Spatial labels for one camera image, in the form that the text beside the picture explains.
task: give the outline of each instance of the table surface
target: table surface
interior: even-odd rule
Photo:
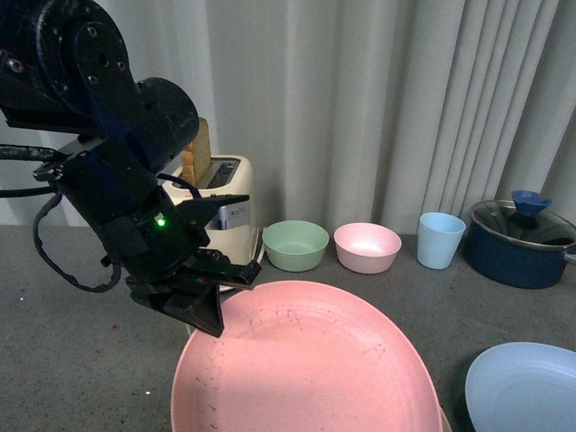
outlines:
[[[81,283],[108,280],[90,229],[46,227],[40,234],[50,256]],[[416,237],[402,240],[382,274],[346,270],[330,243],[320,265],[304,273],[280,271],[265,258],[256,283],[330,284],[382,311],[424,360],[454,432],[473,430],[464,381],[483,350],[529,341],[576,351],[573,265],[551,288],[520,290],[476,273],[459,253],[446,270],[427,269],[417,262]],[[36,255],[30,227],[0,227],[0,257],[0,430],[169,431],[185,326],[134,303],[123,282],[102,294],[67,284]]]

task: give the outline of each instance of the plastic bowl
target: plastic bowl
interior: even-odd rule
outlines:
[[[402,246],[391,229],[373,223],[349,223],[334,233],[338,260],[353,272],[374,275],[390,268]]]
[[[320,263],[330,236],[314,223],[285,220],[266,228],[262,240],[274,266],[287,272],[305,272]]]

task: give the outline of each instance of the black cable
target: black cable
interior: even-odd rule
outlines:
[[[64,153],[60,153],[54,148],[0,144],[0,160],[58,162],[65,158]]]
[[[62,200],[62,191],[57,190],[56,194],[46,202],[38,214],[36,218],[34,218],[34,224],[32,227],[32,235],[34,237],[34,246],[36,247],[36,251],[40,255],[40,257],[50,266],[52,270],[66,279],[69,283],[73,284],[76,288],[79,288],[82,291],[87,291],[89,293],[105,293],[106,291],[110,291],[119,281],[122,275],[122,266],[117,263],[112,263],[112,276],[110,278],[109,283],[102,283],[96,287],[89,287],[82,285],[78,282],[78,280],[71,274],[65,273],[54,261],[50,259],[46,251],[42,248],[42,240],[38,233],[38,228],[40,226],[41,220],[48,215],[50,210],[56,207],[60,201]]]
[[[174,182],[174,183],[178,183],[179,185],[185,187],[186,189],[188,189],[188,190],[191,192],[192,197],[193,197],[194,199],[200,199],[200,198],[202,198],[202,196],[200,195],[200,191],[199,191],[195,186],[192,186],[191,184],[189,184],[188,182],[186,182],[185,180],[183,180],[183,179],[180,178],[180,177],[175,177],[175,176],[173,176],[173,175],[164,174],[164,173],[159,173],[159,174],[157,175],[157,177],[158,177],[160,180],[168,180],[168,181],[171,181],[171,182]]]
[[[58,162],[66,158],[64,153],[60,153],[54,148],[15,146],[12,144],[0,144],[0,160],[23,160],[31,162]],[[53,194],[54,188],[33,187],[30,189],[9,189],[0,190],[0,198],[23,198],[24,196],[36,196]]]
[[[31,189],[8,189],[0,190],[0,198],[23,198],[25,196],[36,196],[44,194],[54,194],[52,186],[33,187]]]

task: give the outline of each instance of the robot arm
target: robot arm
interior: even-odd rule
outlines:
[[[0,29],[0,108],[8,125],[78,134],[45,158],[0,148],[0,158],[23,153],[45,161],[33,174],[56,195],[39,213],[35,234],[65,195],[102,241],[103,264],[116,275],[87,291],[109,289],[123,267],[135,302],[219,336],[218,283],[249,287],[260,267],[233,265],[204,248],[204,227],[219,207],[247,196],[174,206],[158,185],[158,172],[198,132],[193,102],[165,79],[134,83],[118,28],[91,0],[0,0]],[[51,263],[35,238],[42,258],[85,289]]]

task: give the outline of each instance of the cream toaster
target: cream toaster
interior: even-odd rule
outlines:
[[[180,177],[182,168],[172,176]],[[191,192],[171,181],[162,185],[175,205],[192,200]],[[218,249],[232,264],[244,265],[260,255],[260,233],[257,228],[254,199],[254,176],[250,162],[242,156],[212,156],[211,169],[197,182],[201,196],[248,194],[250,198],[241,205],[220,207],[219,214],[205,227],[210,244]]]

